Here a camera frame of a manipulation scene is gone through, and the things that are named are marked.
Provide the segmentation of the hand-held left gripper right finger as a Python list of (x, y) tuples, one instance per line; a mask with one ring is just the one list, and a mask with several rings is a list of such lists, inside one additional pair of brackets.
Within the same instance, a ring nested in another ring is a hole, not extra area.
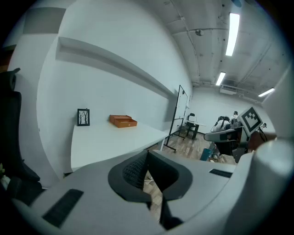
[(234, 204), (220, 199), (235, 165), (192, 160), (149, 151), (148, 169), (162, 192), (160, 223), (150, 231), (224, 231)]

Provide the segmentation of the long ceiling light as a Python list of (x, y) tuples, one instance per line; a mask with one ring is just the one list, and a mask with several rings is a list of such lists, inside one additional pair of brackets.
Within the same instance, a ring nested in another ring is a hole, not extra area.
[(267, 91), (265, 91), (265, 92), (259, 94), (258, 96), (259, 96), (259, 97), (264, 97), (264, 96), (270, 94), (271, 92), (273, 92), (274, 90), (275, 90), (274, 88), (270, 88), (269, 90), (267, 90)]
[(229, 14), (229, 36), (226, 48), (226, 56), (232, 56), (237, 41), (240, 15), (235, 13)]
[(215, 84), (216, 86), (220, 86), (221, 85), (221, 83), (222, 83), (225, 75), (226, 75), (225, 72), (220, 72), (219, 77), (218, 77), (218, 79), (216, 81), (216, 84)]

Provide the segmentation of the black picture frame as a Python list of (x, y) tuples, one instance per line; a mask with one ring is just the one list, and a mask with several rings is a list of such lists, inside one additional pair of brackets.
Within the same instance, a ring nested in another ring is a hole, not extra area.
[(90, 110), (89, 109), (77, 110), (77, 126), (90, 126)]

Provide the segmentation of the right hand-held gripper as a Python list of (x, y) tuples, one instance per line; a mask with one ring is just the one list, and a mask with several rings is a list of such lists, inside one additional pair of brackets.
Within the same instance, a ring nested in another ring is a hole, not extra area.
[(218, 132), (206, 133), (204, 139), (210, 142), (232, 142), (237, 141), (238, 147), (248, 147), (249, 139), (255, 131), (259, 131), (262, 120), (257, 110), (252, 106), (237, 117), (237, 128)]

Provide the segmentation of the white flowers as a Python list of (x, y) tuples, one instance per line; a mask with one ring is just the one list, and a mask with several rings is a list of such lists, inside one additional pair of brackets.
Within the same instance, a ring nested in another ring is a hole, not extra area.
[(3, 164), (0, 163), (0, 182), (5, 190), (7, 190), (10, 178), (6, 176), (5, 169), (3, 168)]

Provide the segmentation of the whiteboard on black stand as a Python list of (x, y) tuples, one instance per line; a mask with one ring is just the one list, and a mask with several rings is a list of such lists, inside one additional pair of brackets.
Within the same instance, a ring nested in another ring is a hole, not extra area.
[(167, 136), (167, 140), (164, 143), (164, 146), (173, 150), (174, 153), (176, 153), (177, 150), (169, 145), (169, 141), (173, 135), (180, 137), (183, 140), (185, 139), (185, 137), (181, 136), (181, 131), (182, 131), (182, 126), (186, 116), (187, 101), (188, 101), (188, 95), (183, 89), (183, 87), (179, 85), (178, 95), (177, 95), (177, 100), (176, 100), (176, 105), (174, 109), (170, 131)]

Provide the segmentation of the white air conditioner unit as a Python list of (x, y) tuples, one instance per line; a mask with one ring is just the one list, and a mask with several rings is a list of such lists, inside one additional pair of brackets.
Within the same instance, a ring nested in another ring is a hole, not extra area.
[(233, 86), (222, 85), (220, 86), (220, 93), (235, 95), (237, 93), (237, 88)]

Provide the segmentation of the white desk with black base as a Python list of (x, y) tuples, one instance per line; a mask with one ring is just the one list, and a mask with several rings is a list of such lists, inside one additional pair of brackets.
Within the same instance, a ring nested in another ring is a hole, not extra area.
[(196, 139), (197, 139), (197, 138), (196, 138), (196, 135), (197, 135), (197, 133), (198, 133), (198, 128), (199, 128), (199, 126), (206, 127), (205, 124), (201, 124), (201, 123), (194, 122), (194, 121), (189, 121), (189, 120), (187, 120), (186, 123), (187, 123), (187, 134), (186, 134), (186, 136), (189, 135), (189, 132), (192, 130), (192, 127), (194, 127), (194, 131), (193, 131), (193, 135), (192, 135), (192, 139), (193, 139), (193, 140), (196, 140)]

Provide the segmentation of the orange box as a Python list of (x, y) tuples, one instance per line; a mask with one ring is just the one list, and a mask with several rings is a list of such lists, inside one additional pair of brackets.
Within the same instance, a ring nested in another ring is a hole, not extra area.
[(137, 126), (137, 121), (127, 115), (110, 115), (109, 122), (117, 128), (127, 128)]

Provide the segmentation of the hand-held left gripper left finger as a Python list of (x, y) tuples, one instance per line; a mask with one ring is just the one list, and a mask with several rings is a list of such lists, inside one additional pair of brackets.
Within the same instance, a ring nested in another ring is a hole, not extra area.
[[(164, 228), (154, 219), (145, 203), (129, 202), (117, 195), (108, 183), (110, 169), (137, 154), (124, 154), (86, 165), (51, 188), (27, 206), (12, 203), (22, 218), (41, 235), (159, 235)], [(43, 216), (70, 189), (83, 192), (73, 209), (56, 227)]]

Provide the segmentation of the black office chair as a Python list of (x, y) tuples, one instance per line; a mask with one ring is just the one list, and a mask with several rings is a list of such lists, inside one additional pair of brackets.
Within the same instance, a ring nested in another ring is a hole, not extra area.
[(1, 175), (10, 182), (7, 193), (11, 198), (30, 206), (44, 191), (40, 177), (25, 163), (19, 146), (19, 121), (22, 95), (15, 91), (16, 73), (20, 68), (0, 72), (0, 164)]

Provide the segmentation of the blue waste bin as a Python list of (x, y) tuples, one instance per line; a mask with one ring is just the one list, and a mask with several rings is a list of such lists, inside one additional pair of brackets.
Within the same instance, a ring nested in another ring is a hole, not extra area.
[(211, 157), (212, 153), (213, 153), (213, 150), (208, 149), (208, 148), (204, 148), (203, 152), (202, 152), (202, 155), (200, 157), (200, 160), (201, 161), (207, 161)]

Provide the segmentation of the person's right forearm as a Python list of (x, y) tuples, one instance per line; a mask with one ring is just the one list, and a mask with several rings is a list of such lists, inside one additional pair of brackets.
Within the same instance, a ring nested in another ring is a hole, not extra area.
[(259, 131), (255, 131), (254, 133), (252, 133), (249, 139), (248, 149), (256, 150), (263, 143), (274, 140), (276, 137), (277, 135), (275, 133), (264, 132), (263, 134), (260, 134)]

